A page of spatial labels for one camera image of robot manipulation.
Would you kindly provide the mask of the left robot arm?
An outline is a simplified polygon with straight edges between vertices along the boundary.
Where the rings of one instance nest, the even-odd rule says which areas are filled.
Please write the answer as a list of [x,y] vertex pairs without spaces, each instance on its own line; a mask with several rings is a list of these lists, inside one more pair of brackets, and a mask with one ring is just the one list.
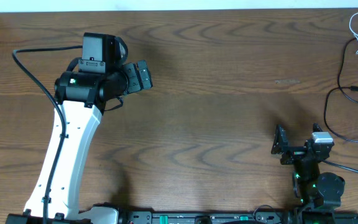
[[46,94],[55,108],[51,139],[37,184],[21,215],[7,223],[126,223],[120,211],[105,203],[81,212],[79,194],[90,144],[106,103],[152,88],[146,61],[127,62],[129,50],[118,36],[86,32],[73,59],[56,79],[54,94],[12,52],[15,63]]

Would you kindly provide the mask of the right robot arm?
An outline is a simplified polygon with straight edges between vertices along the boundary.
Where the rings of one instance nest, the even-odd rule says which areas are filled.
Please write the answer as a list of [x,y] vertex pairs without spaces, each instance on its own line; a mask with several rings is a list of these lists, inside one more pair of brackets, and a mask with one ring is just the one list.
[[329,157],[334,140],[315,123],[303,146],[291,146],[286,131],[276,125],[271,153],[291,165],[293,191],[301,205],[285,214],[284,223],[335,223],[334,210],[341,206],[345,181],[332,172],[320,172],[319,163]]

